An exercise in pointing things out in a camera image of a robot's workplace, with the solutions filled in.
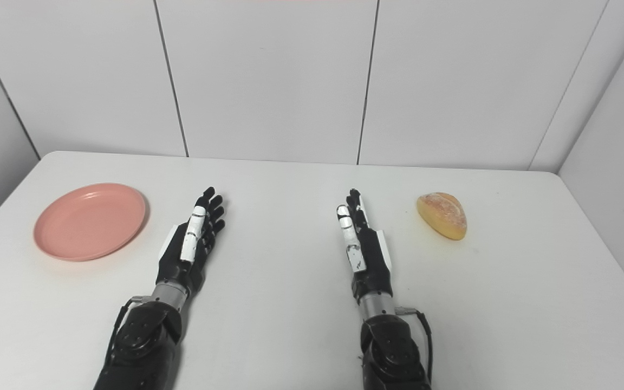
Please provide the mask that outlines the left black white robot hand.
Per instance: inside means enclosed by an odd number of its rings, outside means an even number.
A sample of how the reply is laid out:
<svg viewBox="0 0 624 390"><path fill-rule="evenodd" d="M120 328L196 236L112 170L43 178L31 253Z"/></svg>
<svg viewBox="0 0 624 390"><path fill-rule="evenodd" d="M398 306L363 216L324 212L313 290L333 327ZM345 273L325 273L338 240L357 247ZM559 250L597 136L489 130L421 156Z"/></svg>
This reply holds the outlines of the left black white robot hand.
<svg viewBox="0 0 624 390"><path fill-rule="evenodd" d="M225 227L223 197L209 187L201 195L187 222L177 225L168 238L158 268L156 284L170 283L186 292L198 293L205 282L205 265Z"/></svg>

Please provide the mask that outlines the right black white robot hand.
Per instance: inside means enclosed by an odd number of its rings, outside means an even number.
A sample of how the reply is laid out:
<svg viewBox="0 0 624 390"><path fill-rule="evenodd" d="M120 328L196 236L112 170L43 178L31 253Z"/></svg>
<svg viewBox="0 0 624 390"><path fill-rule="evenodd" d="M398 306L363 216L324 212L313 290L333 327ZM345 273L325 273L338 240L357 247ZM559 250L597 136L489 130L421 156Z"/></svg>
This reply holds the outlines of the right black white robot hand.
<svg viewBox="0 0 624 390"><path fill-rule="evenodd" d="M367 294L393 296L391 259L384 232L369 226L361 192L351 188L336 209L351 270L352 294L357 303Z"/></svg>

